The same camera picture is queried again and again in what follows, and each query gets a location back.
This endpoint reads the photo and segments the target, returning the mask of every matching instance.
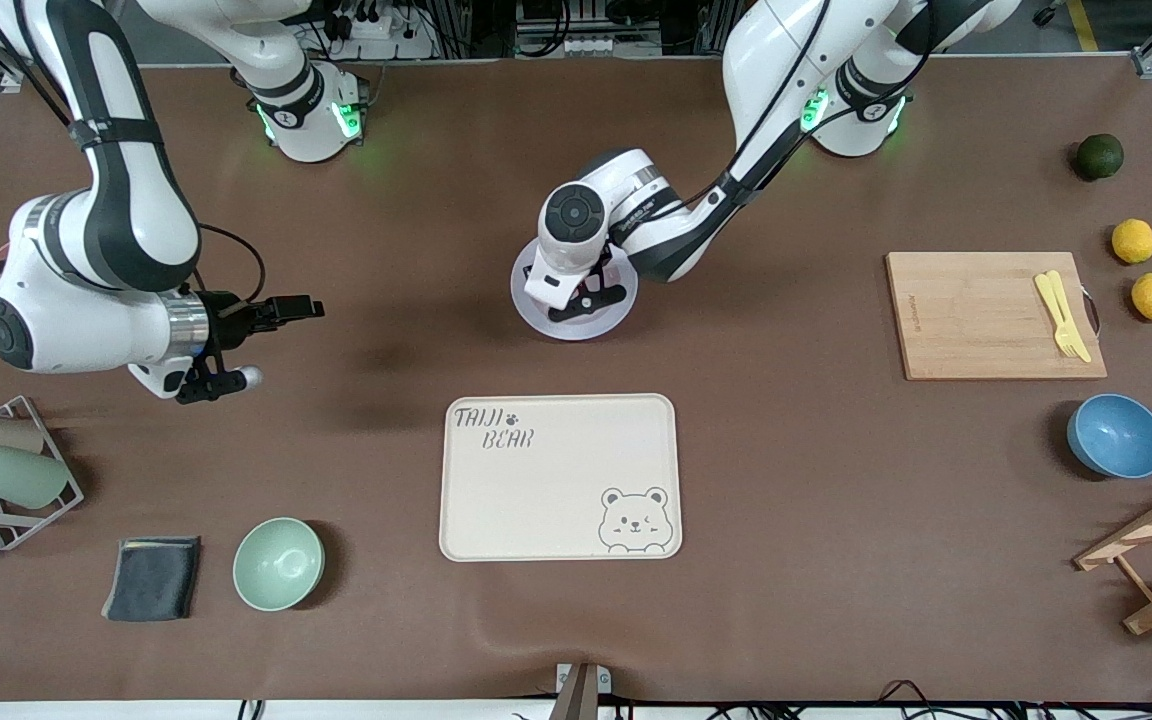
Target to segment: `avocado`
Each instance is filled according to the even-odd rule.
[[[1078,145],[1074,169],[1085,181],[1111,179],[1123,168],[1123,143],[1112,135],[1093,135]]]

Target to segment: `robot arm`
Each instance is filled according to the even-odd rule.
[[[265,132],[301,162],[332,158],[361,141],[366,97],[353,74],[311,63],[278,21],[311,0],[141,0],[151,18],[188,32],[225,55],[256,97]]]
[[[323,314],[321,304],[302,296],[257,306],[183,285],[198,225],[114,18],[88,0],[0,0],[0,41],[55,78],[92,170],[92,187],[29,200],[12,219],[0,357],[33,373],[128,365],[157,396],[182,402],[255,384],[259,372],[225,370],[221,351]]]
[[[1001,23],[1018,3],[759,0],[732,30],[723,53],[736,154],[696,196],[699,204],[688,209],[643,150],[596,159],[545,200],[526,296],[545,306],[550,323],[570,319],[573,304],[598,305],[589,302],[586,278],[591,270],[602,273],[609,247],[622,250],[637,274],[676,281],[808,137],[831,150],[826,138],[867,147],[840,154],[877,150],[895,129],[900,92],[920,60],[973,29]],[[826,129],[833,132],[823,135]]]

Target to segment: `bowl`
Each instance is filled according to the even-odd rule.
[[[1152,475],[1152,412],[1131,397],[1089,397],[1069,419],[1066,435],[1074,455],[1098,473],[1129,479]]]
[[[234,589],[257,611],[287,611],[323,577],[323,541],[296,518],[265,520],[234,553]]]

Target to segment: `brown table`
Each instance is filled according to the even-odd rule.
[[[517,318],[509,266],[551,188],[642,146],[684,195],[723,167],[714,61],[393,68],[365,147],[296,165],[262,143],[223,70],[147,88],[204,222],[259,243],[270,291],[328,318],[253,338],[266,384],[213,406],[128,373],[0,363],[0,402],[37,397],[90,501],[0,556],[0,700],[486,697],[612,667],[655,700],[1152,700],[1137,591],[1070,559],[1152,506],[1152,479],[1091,482],[1064,449],[1076,401],[1152,407],[1139,270],[1106,228],[1152,222],[1152,82],[1124,58],[934,59],[904,127],[861,160],[801,152],[684,282],[645,287],[611,336],[561,344]],[[1062,165],[1114,132],[1108,182]],[[21,202],[88,182],[30,94],[0,100],[0,243]],[[210,287],[250,259],[206,237]],[[882,256],[1070,250],[1100,301],[1100,382],[907,382]],[[1152,270],[1152,260],[1147,270]],[[660,392],[677,408],[685,544],[660,562],[454,564],[438,550],[445,407],[471,395]],[[329,545],[303,611],[230,585],[260,520]],[[192,617],[100,619],[119,538],[200,535]],[[1134,552],[1152,579],[1152,547]]]

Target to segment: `caster wheel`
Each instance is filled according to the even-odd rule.
[[[1034,24],[1037,26],[1047,26],[1047,23],[1052,22],[1054,17],[1056,17],[1056,10],[1043,8],[1038,13],[1034,13]]]

